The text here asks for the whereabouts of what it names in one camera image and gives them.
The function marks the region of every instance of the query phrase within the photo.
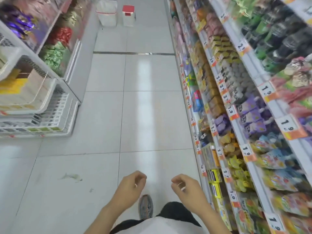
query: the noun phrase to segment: forearm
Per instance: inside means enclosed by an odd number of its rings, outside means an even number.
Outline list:
[[[205,208],[203,208],[203,213],[199,217],[210,234],[231,234],[220,214],[213,210],[210,204],[207,203]]]
[[[109,234],[115,221],[122,212],[108,203],[104,206],[84,234]]]

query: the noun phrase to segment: hand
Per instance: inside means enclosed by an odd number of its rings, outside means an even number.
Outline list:
[[[111,205],[121,215],[138,200],[145,186],[147,176],[135,171],[123,177],[109,205]]]
[[[184,174],[177,175],[171,181],[171,188],[177,194],[182,204],[189,211],[201,217],[203,211],[206,210],[206,205],[210,205],[198,181]],[[180,183],[182,183],[180,185],[181,188],[185,187],[183,191],[178,186]]]

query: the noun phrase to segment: white shirt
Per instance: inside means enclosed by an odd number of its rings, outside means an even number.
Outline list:
[[[190,222],[153,217],[118,234],[205,234],[203,228]]]

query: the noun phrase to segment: gray sneaker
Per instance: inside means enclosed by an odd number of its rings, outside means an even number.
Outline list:
[[[140,219],[148,219],[153,216],[153,201],[149,195],[143,195],[138,203],[138,214]]]

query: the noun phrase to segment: white plastic basket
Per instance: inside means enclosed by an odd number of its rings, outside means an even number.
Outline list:
[[[117,1],[100,0],[96,5],[96,13],[102,26],[113,27],[117,25]]]

